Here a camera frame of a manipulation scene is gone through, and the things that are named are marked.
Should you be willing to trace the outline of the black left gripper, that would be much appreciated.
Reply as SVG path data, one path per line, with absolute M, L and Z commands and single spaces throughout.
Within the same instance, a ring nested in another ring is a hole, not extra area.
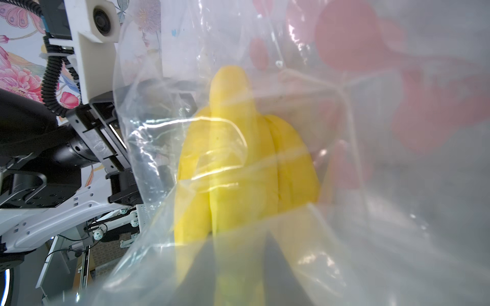
M 107 171 L 106 179 L 111 182 L 110 203 L 121 205 L 143 204 L 130 165 L 128 149 L 119 128 L 115 96 L 126 97 L 130 88 L 125 86 L 91 99 L 86 105 L 67 111 L 66 118 L 80 138 L 80 145 L 73 150 L 84 159 L 94 158 Z

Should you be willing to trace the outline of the banana bunch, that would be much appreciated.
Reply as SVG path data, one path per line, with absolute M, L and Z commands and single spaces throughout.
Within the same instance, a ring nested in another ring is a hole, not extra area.
M 174 202 L 176 278 L 190 305 L 307 302 L 291 265 L 320 182 L 298 132 L 262 114 L 248 74 L 224 66 L 191 119 Z

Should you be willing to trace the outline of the pink dotted zip bag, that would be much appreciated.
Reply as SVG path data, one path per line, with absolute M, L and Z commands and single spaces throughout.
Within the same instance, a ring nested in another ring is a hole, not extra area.
M 488 305 L 488 1 L 131 1 L 149 216 L 89 305 Z

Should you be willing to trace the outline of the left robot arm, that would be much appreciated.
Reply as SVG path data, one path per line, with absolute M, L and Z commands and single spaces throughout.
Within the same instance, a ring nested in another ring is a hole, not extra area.
M 125 141 L 129 87 L 111 91 L 120 3 L 2 1 L 1 17 L 41 26 L 38 76 L 1 52 L 1 271 L 51 235 L 103 212 L 142 203 Z

